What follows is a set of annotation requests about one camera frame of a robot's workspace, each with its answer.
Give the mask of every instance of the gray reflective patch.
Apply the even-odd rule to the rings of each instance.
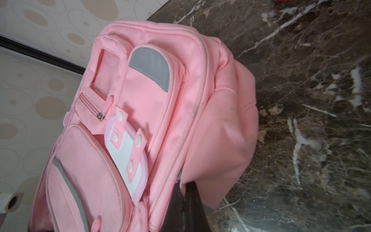
[[[77,207],[79,208],[82,223],[84,224],[85,232],[89,232],[88,220],[86,219],[85,211],[84,211],[84,208],[82,207],[82,202],[80,200],[79,195],[76,192],[75,187],[73,186],[71,181],[69,181],[69,179],[67,178],[65,170],[63,169],[61,163],[54,158],[53,159],[53,164],[59,169],[61,175],[63,176],[63,179],[65,180],[68,188],[70,189],[70,191],[71,191],[71,193],[72,193],[72,195],[73,195],[73,197],[76,201]]]
[[[151,48],[136,49],[131,55],[129,67],[149,77],[165,92],[169,90],[169,66],[158,51]]]

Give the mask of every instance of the wall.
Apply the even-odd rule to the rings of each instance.
[[[0,0],[0,34],[86,67],[92,43],[116,20],[146,20],[167,0]]]
[[[0,193],[24,193],[1,232],[27,231],[36,185],[80,81],[81,75],[0,50]]]

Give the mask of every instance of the metal zipper pull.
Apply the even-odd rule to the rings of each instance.
[[[96,115],[96,117],[99,119],[99,120],[103,120],[103,118],[104,118],[104,115],[101,113],[101,112],[99,112],[97,115]]]

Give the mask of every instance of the backpack front pocket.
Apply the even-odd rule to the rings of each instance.
[[[126,231],[133,212],[130,195],[91,133],[84,126],[70,125],[54,156],[46,181],[54,228],[85,231],[85,220],[90,229],[93,221],[101,218],[101,231]]]

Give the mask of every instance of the pink buckle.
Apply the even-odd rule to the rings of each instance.
[[[139,230],[141,232],[148,232],[148,209],[144,202],[139,202],[135,208],[138,214]]]
[[[135,174],[139,166],[140,158],[143,155],[144,147],[147,144],[147,139],[141,128],[138,129],[134,139],[133,147],[129,158],[126,171],[128,172],[129,183],[131,184],[134,180]]]
[[[116,107],[116,117],[111,135],[111,142],[117,150],[120,150],[122,136],[124,135],[127,119],[128,114],[120,107]]]

